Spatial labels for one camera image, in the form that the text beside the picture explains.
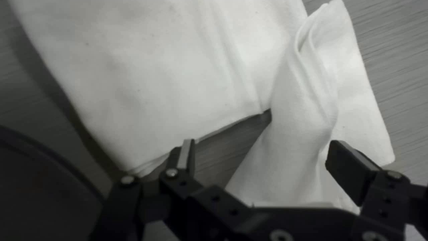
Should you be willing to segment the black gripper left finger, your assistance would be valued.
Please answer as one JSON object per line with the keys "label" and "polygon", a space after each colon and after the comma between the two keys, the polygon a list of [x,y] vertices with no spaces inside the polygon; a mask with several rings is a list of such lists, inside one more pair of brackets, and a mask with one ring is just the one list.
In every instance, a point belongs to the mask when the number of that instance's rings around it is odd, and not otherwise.
{"label": "black gripper left finger", "polygon": [[186,139],[174,147],[159,174],[160,192],[172,199],[196,198],[206,187],[195,179],[195,140]]}

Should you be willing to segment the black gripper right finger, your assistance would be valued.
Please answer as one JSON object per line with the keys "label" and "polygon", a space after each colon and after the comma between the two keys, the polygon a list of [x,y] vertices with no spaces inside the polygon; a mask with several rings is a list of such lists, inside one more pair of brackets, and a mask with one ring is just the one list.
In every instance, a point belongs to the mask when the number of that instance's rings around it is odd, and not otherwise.
{"label": "black gripper right finger", "polygon": [[329,143],[325,167],[342,191],[338,208],[351,214],[408,213],[405,188],[409,179],[401,172],[382,168],[346,142]]}

